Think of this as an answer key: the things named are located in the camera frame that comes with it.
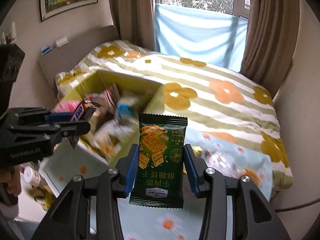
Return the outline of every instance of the human hand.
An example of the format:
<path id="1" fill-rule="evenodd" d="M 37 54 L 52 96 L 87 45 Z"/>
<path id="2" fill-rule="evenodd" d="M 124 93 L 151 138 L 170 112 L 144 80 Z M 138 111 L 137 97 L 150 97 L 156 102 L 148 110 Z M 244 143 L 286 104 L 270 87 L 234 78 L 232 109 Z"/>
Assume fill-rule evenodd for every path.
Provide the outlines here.
<path id="1" fill-rule="evenodd" d="M 14 166 L 14 173 L 0 169 L 0 183 L 7 183 L 7 192 L 16 197 L 21 193 L 20 171 L 19 166 Z"/>

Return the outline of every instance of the black cable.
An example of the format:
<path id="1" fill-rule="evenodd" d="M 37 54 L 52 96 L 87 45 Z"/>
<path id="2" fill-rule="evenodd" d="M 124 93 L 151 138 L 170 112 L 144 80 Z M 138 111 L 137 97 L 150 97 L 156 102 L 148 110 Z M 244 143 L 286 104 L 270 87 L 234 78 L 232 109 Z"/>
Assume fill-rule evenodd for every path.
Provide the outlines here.
<path id="1" fill-rule="evenodd" d="M 311 205 L 316 204 L 316 203 L 318 203 L 318 202 L 320 202 L 320 198 L 317 198 L 317 199 L 315 199 L 315 200 L 313 200 L 313 201 L 310 201 L 310 202 L 308 202 L 308 203 L 304 203 L 304 204 L 302 204 L 302 205 L 298 205 L 298 206 L 294 206 L 294 207 L 290 207 L 290 208 L 275 209 L 275 211 L 276 211 L 277 213 L 279 213 L 279 212 L 286 212 L 286 211 L 292 211 L 292 210 L 296 210 L 296 209 L 300 209 L 300 208 L 304 208 L 304 207 L 311 206 Z"/>

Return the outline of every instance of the green snack package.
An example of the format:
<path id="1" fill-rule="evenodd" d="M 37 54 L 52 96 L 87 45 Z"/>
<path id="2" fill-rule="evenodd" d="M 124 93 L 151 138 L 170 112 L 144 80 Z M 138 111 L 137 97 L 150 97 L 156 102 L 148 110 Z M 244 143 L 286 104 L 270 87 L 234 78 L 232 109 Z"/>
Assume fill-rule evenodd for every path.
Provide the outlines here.
<path id="1" fill-rule="evenodd" d="M 130 204 L 183 208 L 186 117 L 140 114 L 139 167 Z"/>

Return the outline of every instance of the metal screw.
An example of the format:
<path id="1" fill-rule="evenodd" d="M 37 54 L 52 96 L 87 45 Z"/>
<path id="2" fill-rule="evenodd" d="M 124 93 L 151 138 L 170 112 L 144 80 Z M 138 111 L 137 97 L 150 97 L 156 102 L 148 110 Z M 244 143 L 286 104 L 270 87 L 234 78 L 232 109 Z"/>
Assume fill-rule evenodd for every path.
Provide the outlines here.
<path id="1" fill-rule="evenodd" d="M 76 176 L 74 176 L 73 177 L 73 179 L 72 179 L 74 182 L 79 182 L 79 181 L 81 181 L 82 180 L 82 176 L 80 176 L 80 175 L 76 175 Z"/>
<path id="2" fill-rule="evenodd" d="M 243 182 L 249 182 L 250 181 L 250 178 L 248 176 L 242 176 L 241 179 L 242 179 Z"/>
<path id="3" fill-rule="evenodd" d="M 205 172 L 208 174 L 214 174 L 216 171 L 214 168 L 206 168 Z"/>
<path id="4" fill-rule="evenodd" d="M 114 175 L 118 172 L 118 170 L 116 168 L 111 168 L 108 170 L 108 173 L 111 174 L 111 175 Z"/>

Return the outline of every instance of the blue sheet covering window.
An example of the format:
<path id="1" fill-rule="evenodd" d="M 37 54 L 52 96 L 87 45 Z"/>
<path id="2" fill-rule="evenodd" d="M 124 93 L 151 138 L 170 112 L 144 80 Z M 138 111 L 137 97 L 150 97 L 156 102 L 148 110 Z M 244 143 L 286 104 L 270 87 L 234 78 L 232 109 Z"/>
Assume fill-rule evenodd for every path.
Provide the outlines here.
<path id="1" fill-rule="evenodd" d="M 228 14 L 156 4 L 156 49 L 239 72 L 247 25 Z"/>

